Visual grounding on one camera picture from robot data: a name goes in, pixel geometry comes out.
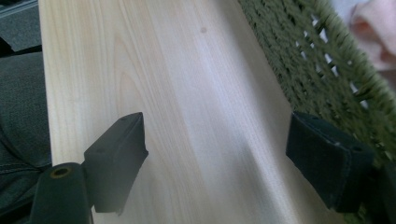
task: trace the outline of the pink cloth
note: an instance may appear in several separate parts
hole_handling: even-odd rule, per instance
[[[350,28],[378,71],[396,70],[396,0],[357,4]]]

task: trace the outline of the gray fabric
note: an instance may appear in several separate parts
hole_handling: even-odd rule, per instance
[[[42,53],[0,59],[0,209],[32,196],[50,163]]]
[[[23,9],[16,6],[14,11],[0,13],[0,36],[14,51],[41,45],[37,2]]]

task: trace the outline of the wooden board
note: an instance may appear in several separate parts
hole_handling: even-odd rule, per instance
[[[53,163],[145,116],[125,211],[95,223],[342,223],[285,156],[290,106],[237,1],[39,6]]]

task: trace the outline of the wood grain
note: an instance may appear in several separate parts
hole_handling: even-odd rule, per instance
[[[290,106],[237,1],[40,0],[54,164],[142,111],[149,156],[95,223],[341,223],[285,156]]]

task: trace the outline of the green woven basket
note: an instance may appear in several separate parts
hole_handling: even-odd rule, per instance
[[[396,97],[325,0],[239,0],[294,110],[326,119],[396,158]],[[364,207],[346,215],[364,223]]]

